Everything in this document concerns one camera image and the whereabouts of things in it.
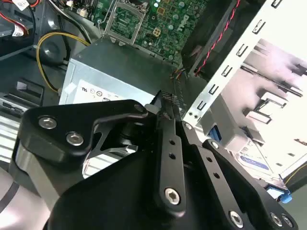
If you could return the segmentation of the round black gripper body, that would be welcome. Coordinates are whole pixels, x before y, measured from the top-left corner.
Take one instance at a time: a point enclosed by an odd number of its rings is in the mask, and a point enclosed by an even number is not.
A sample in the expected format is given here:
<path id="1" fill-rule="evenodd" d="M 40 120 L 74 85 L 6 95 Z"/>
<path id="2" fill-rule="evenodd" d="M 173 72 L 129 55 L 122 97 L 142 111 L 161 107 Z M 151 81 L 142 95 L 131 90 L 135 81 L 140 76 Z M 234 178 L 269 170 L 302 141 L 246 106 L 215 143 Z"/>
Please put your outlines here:
<path id="1" fill-rule="evenodd" d="M 159 209 L 153 191 L 153 153 L 126 157 L 68 189 L 54 206 L 51 230 L 170 230 L 172 214 Z"/>

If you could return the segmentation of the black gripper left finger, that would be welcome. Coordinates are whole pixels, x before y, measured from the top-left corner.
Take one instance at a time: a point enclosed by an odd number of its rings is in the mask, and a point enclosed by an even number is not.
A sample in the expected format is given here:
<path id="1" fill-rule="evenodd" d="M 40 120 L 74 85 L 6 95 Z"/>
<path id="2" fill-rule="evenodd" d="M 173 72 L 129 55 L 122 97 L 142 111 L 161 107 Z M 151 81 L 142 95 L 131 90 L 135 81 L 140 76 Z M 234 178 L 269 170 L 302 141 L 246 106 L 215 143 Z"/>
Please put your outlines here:
<path id="1" fill-rule="evenodd" d="M 82 180 L 81 169 L 93 151 L 95 133 L 106 139 L 117 124 L 134 124 L 127 138 L 156 156 L 150 197 L 166 213 L 185 213 L 182 139 L 186 135 L 179 108 L 163 92 L 151 105 L 157 113 L 135 100 L 29 109 L 20 122 L 13 161 L 52 210 L 64 192 Z"/>

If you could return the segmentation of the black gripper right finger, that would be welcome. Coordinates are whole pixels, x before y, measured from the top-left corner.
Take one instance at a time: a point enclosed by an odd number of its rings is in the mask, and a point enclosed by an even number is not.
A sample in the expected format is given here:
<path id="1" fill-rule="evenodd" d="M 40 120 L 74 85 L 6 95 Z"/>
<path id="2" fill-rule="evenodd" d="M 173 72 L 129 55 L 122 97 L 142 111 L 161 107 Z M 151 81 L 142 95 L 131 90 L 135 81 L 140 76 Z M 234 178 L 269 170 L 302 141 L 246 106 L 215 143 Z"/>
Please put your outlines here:
<path id="1" fill-rule="evenodd" d="M 294 218 L 212 139 L 200 142 L 169 97 L 171 230 L 296 230 Z"/>

